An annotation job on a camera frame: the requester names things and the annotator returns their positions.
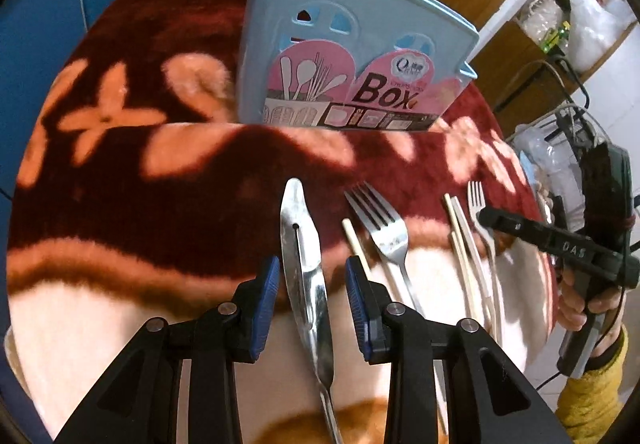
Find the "silver bolt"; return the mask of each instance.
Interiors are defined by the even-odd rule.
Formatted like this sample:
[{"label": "silver bolt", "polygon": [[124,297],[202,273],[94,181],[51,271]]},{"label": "silver bolt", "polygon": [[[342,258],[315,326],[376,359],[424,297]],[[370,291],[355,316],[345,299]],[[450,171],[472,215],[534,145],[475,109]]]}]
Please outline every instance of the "silver bolt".
[{"label": "silver bolt", "polygon": [[390,303],[386,306],[386,311],[392,316],[401,316],[406,312],[406,307],[402,303]]},{"label": "silver bolt", "polygon": [[460,326],[462,327],[463,331],[471,332],[472,334],[474,332],[478,332],[478,329],[480,328],[480,325],[478,325],[478,322],[475,319],[471,319],[471,318],[463,319],[460,322]]},{"label": "silver bolt", "polygon": [[149,332],[159,332],[164,328],[164,320],[162,318],[151,318],[146,322],[145,327]]},{"label": "silver bolt", "polygon": [[238,307],[236,306],[236,304],[231,303],[230,301],[218,305],[218,312],[220,312],[223,316],[231,316],[232,314],[235,314],[237,310]]}]

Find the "silver fork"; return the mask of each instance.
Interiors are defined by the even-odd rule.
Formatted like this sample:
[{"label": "silver fork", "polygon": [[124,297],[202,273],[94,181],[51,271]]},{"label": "silver fork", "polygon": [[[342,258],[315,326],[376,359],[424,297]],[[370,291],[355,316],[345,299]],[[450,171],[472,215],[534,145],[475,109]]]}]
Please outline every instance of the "silver fork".
[{"label": "silver fork", "polygon": [[405,267],[409,249],[409,231],[402,217],[380,193],[366,182],[356,186],[351,192],[345,191],[344,196],[371,234],[373,243],[376,244],[380,253],[400,268],[404,286],[409,292],[414,309],[422,317],[425,317]]},{"label": "silver fork", "polygon": [[466,189],[469,202],[469,214],[476,231],[482,238],[486,247],[489,268],[491,269],[491,284],[494,294],[495,307],[495,334],[496,342],[502,345],[502,328],[504,326],[504,302],[502,301],[502,290],[498,286],[497,266],[495,263],[495,240],[493,235],[478,221],[478,213],[486,207],[484,200],[484,190],[481,182],[470,182]]}]

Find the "fuzzy blanket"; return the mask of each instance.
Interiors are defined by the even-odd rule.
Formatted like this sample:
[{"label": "fuzzy blanket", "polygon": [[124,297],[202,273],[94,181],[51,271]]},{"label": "fuzzy blanket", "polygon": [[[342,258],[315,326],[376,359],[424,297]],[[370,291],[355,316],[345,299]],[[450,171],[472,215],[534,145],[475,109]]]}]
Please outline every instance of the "fuzzy blanket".
[{"label": "fuzzy blanket", "polygon": [[[357,348],[343,280],[343,191],[367,181],[398,209],[420,301],[430,318],[452,324],[468,299],[447,240],[444,193],[466,208],[466,184],[480,180],[492,205],[538,217],[473,85],[423,134],[232,124],[245,5],[116,0],[44,101],[14,197],[7,348],[52,436],[146,319],[194,318],[280,253],[282,193],[298,177],[330,290],[344,441],[381,443],[389,367],[369,366]],[[501,246],[504,348],[523,368],[550,332],[554,280],[536,249],[507,239]],[[367,250],[375,277],[402,299]],[[266,350],[236,372],[245,442],[328,442],[284,290]]]}]

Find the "yellow sweater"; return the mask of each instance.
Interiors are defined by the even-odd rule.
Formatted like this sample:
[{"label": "yellow sweater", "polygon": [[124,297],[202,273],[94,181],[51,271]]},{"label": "yellow sweater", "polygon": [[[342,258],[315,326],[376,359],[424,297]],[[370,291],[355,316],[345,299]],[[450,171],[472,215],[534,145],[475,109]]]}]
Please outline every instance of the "yellow sweater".
[{"label": "yellow sweater", "polygon": [[569,379],[558,398],[556,415],[575,444],[596,444],[616,419],[622,403],[618,389],[628,349],[628,335],[616,357],[604,368]]}]

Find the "human hand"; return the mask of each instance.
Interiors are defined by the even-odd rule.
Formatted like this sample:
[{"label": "human hand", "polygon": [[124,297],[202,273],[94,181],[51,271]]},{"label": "human hand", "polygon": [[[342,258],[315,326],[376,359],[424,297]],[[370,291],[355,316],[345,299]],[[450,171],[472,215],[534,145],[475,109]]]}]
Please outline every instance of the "human hand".
[{"label": "human hand", "polygon": [[[575,291],[574,284],[575,273],[571,269],[566,268],[562,272],[562,283],[560,286],[562,296],[559,299],[558,322],[565,329],[577,332],[586,323],[587,315],[584,313],[586,307],[584,299]],[[587,307],[589,311],[594,314],[608,312],[604,324],[606,330],[613,323],[616,310],[618,309],[621,301],[622,289],[620,287],[612,287],[591,300]],[[624,305],[620,309],[620,315],[618,316],[615,324],[611,326],[611,330],[609,330],[606,337],[600,342],[600,344],[594,348],[593,353],[591,354],[592,358],[597,358],[602,355],[607,348],[615,343],[620,337],[623,310]]]}]

